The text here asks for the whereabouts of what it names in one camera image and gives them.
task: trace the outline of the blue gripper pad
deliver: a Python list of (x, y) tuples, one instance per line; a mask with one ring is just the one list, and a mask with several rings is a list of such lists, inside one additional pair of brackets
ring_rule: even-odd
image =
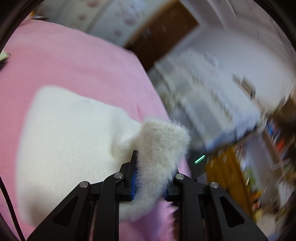
[(135, 167), (135, 169), (133, 171), (133, 176), (131, 178), (131, 199), (132, 200), (135, 198), (135, 194), (138, 189), (137, 180), (136, 180), (137, 173), (138, 173), (138, 168)]

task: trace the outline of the yellow object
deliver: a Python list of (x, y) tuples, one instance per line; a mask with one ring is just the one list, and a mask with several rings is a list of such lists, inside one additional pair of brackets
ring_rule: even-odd
[(8, 59), (9, 58), (9, 54), (6, 53), (4, 50), (1, 51), (0, 53), (0, 62), (5, 60), (5, 59)]
[(255, 201), (256, 199), (258, 199), (262, 194), (262, 190), (257, 191), (255, 193), (251, 194), (251, 201)]
[(208, 183), (219, 183), (241, 208), (253, 217), (251, 198), (234, 148), (229, 148), (209, 160), (205, 171)]
[(258, 209), (255, 213), (254, 213), (254, 221), (258, 222), (258, 220), (263, 216), (263, 210), (262, 209)]

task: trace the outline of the shelf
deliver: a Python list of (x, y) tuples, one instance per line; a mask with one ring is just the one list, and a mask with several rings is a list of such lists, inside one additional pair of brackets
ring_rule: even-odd
[(279, 169), (281, 166), (281, 158), (275, 149), (275, 146), (273, 144), (273, 141), (271, 137), (268, 135), (267, 131), (264, 130), (264, 132), (261, 135), (263, 142), (261, 141), (262, 147), (267, 155), (267, 158), (269, 160), (271, 169), (274, 171), (276, 169)]

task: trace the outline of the fluffy fabric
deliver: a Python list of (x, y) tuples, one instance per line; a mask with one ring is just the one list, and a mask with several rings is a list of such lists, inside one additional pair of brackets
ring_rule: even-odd
[(143, 123), (135, 143), (139, 151), (136, 178), (139, 188), (133, 202), (120, 204), (120, 219), (134, 221), (152, 209), (173, 179), (189, 141), (187, 130), (176, 123), (159, 120)]
[(143, 125), (111, 105), (71, 91), (42, 88), (34, 98), (17, 158), (21, 218), (38, 225), (81, 181), (103, 181), (139, 150), (135, 200), (120, 204), (121, 220), (147, 214), (172, 179), (189, 136), (160, 120)]

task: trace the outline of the wooden door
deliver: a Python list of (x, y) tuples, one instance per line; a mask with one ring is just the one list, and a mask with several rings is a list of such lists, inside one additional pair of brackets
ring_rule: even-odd
[(197, 24), (180, 2), (174, 2), (148, 24), (127, 48), (137, 55), (147, 71)]

